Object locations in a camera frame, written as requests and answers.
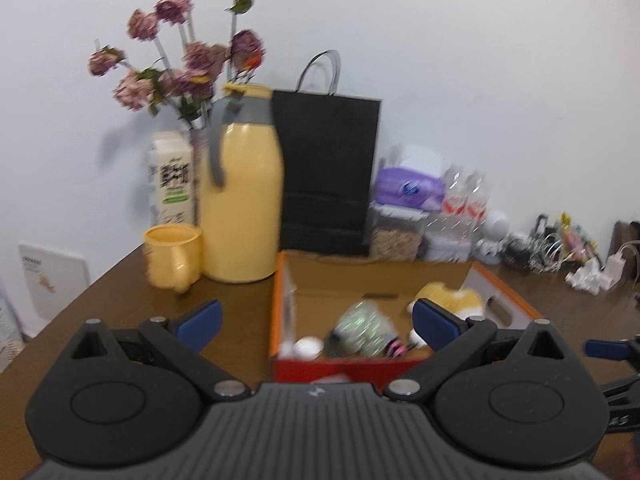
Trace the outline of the iridescent bag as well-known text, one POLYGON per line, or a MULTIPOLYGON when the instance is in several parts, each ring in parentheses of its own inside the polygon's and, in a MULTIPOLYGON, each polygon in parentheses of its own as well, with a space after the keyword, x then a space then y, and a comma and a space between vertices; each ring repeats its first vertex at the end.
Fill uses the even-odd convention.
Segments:
POLYGON ((390 319, 374 301, 353 304, 338 319, 324 340, 329 358, 389 358, 406 355, 407 349, 390 319))

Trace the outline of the yellow thermos jug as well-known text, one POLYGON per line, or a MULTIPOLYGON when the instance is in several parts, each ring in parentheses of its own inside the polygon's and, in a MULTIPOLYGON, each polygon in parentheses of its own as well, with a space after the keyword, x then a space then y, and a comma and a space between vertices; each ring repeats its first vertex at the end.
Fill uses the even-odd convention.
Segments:
POLYGON ((198 170, 202 272, 226 283, 269 278, 280 244, 284 168, 272 90, 226 84, 209 113, 198 170))

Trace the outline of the dried pink flower bouquet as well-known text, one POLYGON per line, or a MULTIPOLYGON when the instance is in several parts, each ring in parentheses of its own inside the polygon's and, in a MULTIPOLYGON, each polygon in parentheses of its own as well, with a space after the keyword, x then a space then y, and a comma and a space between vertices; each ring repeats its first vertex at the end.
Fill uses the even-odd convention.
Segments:
POLYGON ((126 52, 106 44, 96 45, 88 59, 88 72, 103 77, 112 70, 126 73, 113 90, 113 98, 127 110, 147 110, 155 116, 161 108, 172 108, 180 122, 193 128, 204 122, 213 106, 221 77, 232 84, 246 84, 264 62, 266 48, 251 29, 238 29, 238 17, 248 12, 254 0, 231 0, 228 44, 198 40, 193 23, 194 0, 157 0, 154 9, 131 13, 127 35, 139 42, 152 42, 157 59, 145 68, 134 67, 126 52))

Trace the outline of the colourful packets pile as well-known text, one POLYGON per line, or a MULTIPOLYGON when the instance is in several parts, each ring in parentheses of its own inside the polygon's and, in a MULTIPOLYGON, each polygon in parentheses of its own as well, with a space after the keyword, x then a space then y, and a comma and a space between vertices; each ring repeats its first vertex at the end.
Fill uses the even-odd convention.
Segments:
POLYGON ((585 263, 597 257, 597 244, 567 212, 560 215, 556 230, 563 241, 565 260, 585 263))

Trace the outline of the yellow white plush toy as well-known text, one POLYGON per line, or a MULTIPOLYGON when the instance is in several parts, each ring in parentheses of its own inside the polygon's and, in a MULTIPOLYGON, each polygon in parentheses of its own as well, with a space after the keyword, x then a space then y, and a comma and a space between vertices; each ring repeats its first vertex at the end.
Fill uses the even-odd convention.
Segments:
POLYGON ((441 282, 425 285, 407 307, 417 347, 437 351, 466 331, 467 318, 485 315, 482 297, 474 289, 452 289, 441 282))

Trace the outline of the purple tissue pack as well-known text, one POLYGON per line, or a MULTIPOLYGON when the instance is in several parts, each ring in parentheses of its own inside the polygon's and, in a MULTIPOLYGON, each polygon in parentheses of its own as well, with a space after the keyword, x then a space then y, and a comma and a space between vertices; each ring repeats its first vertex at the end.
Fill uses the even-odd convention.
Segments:
POLYGON ((386 206, 425 212, 442 210, 446 184, 442 156, 431 148, 393 145, 374 179, 373 200, 386 206))

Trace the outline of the white milk carton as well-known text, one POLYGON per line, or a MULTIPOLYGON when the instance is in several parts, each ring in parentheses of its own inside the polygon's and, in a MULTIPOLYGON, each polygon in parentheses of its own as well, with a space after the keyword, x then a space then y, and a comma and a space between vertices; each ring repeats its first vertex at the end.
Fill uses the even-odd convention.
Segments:
POLYGON ((195 223, 193 150, 180 131, 152 135, 148 183, 153 226, 195 223))

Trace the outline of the clear food container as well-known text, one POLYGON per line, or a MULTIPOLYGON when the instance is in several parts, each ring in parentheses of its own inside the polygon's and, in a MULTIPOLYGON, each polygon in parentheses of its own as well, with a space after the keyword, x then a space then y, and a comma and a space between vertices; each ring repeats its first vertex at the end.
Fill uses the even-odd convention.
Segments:
POLYGON ((419 209, 372 203, 370 257, 414 261, 422 243, 426 213, 419 209))

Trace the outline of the water bottle pack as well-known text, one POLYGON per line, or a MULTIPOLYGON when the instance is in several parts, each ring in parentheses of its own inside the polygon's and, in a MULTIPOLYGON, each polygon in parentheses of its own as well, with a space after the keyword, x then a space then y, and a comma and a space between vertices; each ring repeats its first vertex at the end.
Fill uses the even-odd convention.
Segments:
POLYGON ((483 223, 489 200, 484 172, 466 174, 462 166, 451 165, 442 176, 446 184, 442 210, 427 220, 426 234, 472 242, 483 223))

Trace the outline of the yellow mug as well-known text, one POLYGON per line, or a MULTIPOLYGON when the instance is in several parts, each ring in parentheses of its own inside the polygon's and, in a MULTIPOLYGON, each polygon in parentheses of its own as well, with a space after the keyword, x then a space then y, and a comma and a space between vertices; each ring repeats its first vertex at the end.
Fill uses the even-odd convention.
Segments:
POLYGON ((153 226, 143 235, 146 279, 159 289, 178 295, 201 277, 202 230, 186 223, 153 226))

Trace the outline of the white round toy robot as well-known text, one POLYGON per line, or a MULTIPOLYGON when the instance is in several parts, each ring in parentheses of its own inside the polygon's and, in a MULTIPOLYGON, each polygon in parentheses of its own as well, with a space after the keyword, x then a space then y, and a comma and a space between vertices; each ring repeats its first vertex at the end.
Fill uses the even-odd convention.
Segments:
POLYGON ((480 239, 474 247, 474 258, 488 266, 498 264, 503 242, 509 233, 510 223, 506 214, 500 210, 488 211, 480 228, 480 239))

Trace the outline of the red cardboard box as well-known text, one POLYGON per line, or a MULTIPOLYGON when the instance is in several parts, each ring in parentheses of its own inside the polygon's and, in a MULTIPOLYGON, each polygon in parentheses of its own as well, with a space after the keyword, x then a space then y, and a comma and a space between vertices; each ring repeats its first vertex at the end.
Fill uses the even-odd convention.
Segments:
POLYGON ((408 356, 327 358, 305 361, 294 354, 300 338, 324 338, 349 307, 371 300, 390 318, 401 338, 412 329, 407 307, 431 282, 480 294, 491 321, 524 328, 540 317, 514 290, 477 262, 393 262, 280 252, 274 274, 270 326, 270 378, 274 382, 322 382, 348 379, 384 386, 431 355, 414 349, 408 356))

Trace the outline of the black paper bag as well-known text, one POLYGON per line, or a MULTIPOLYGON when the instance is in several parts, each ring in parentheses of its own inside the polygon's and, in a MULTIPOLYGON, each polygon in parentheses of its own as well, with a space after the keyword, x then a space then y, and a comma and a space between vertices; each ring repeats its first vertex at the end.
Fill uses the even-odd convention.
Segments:
POLYGON ((311 61, 324 56, 333 70, 326 92, 303 92, 301 74, 293 91, 272 94, 284 165, 280 247, 364 256, 381 102, 340 96, 340 54, 311 61))

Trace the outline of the white booklet on floor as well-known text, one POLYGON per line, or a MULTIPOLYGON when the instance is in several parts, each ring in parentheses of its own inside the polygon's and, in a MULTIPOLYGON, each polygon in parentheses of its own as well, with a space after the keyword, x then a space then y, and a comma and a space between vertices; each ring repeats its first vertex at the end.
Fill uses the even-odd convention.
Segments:
POLYGON ((81 255, 28 243, 18 244, 32 305, 50 322, 90 285, 86 260, 81 255))

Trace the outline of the crumpled white paper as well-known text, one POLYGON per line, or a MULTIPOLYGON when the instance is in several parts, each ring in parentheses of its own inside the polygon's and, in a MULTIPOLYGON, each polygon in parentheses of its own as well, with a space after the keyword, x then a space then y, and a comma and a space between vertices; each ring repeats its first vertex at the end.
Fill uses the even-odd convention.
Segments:
POLYGON ((639 241, 620 245, 617 252, 609 255, 606 263, 601 266, 596 258, 591 258, 575 272, 568 272, 565 281, 570 287, 578 292, 589 292, 597 296, 599 292, 608 292, 614 288, 623 278, 627 261, 624 259, 624 252, 631 252, 636 260, 636 277, 634 283, 639 281, 639 241))

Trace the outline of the small lavender tin box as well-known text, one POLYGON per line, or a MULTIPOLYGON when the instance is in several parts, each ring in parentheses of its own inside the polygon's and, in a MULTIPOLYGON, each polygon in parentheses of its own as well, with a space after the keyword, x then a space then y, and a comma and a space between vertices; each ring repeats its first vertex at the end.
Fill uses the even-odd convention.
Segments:
POLYGON ((423 261, 465 262, 469 260, 471 250, 472 244, 469 240, 442 233, 425 233, 418 256, 423 261))

